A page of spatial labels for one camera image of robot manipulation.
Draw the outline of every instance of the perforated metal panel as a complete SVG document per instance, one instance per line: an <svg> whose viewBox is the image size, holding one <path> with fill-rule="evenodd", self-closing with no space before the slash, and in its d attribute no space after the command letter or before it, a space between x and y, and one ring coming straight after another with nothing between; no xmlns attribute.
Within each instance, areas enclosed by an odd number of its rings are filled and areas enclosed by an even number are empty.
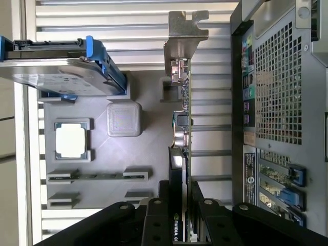
<svg viewBox="0 0 328 246"><path fill-rule="evenodd" d="M288 156L279 155L270 151L260 150L260 158L264 160L271 161L277 165L286 167L291 160Z"/></svg>
<svg viewBox="0 0 328 246"><path fill-rule="evenodd" d="M259 138L302 144L301 49L290 22L255 51Z"/></svg>

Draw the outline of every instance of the blue drive tray handle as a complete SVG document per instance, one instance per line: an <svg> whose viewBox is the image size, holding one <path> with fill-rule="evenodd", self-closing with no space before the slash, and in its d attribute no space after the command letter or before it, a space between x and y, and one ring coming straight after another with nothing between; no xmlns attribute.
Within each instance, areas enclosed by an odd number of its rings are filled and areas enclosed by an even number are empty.
<svg viewBox="0 0 328 246"><path fill-rule="evenodd" d="M92 36L76 42L12 42L0 36L0 76L49 93L127 93L126 76Z"/></svg>

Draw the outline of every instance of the blue latch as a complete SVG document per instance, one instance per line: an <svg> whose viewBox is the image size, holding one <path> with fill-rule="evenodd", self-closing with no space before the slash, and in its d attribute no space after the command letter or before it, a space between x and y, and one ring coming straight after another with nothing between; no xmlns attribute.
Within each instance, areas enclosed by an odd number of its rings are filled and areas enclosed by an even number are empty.
<svg viewBox="0 0 328 246"><path fill-rule="evenodd" d="M5 60L6 51L12 50L14 43L4 36L0 36L0 62Z"/></svg>
<svg viewBox="0 0 328 246"><path fill-rule="evenodd" d="M306 217L304 214L295 211L293 208L288 207L288 218L290 221L306 228Z"/></svg>
<svg viewBox="0 0 328 246"><path fill-rule="evenodd" d="M123 90L126 91L127 79L108 55L103 43L99 40L94 40L92 36L87 36L86 43L87 58L96 61L101 67L103 75L107 79L115 81Z"/></svg>
<svg viewBox="0 0 328 246"><path fill-rule="evenodd" d="M300 166L289 164L288 165L288 177L290 181L299 186L306 186L306 169Z"/></svg>
<svg viewBox="0 0 328 246"><path fill-rule="evenodd" d="M295 188L284 188L277 195L277 198L282 200L284 203L297 208L300 211L305 211L305 194Z"/></svg>

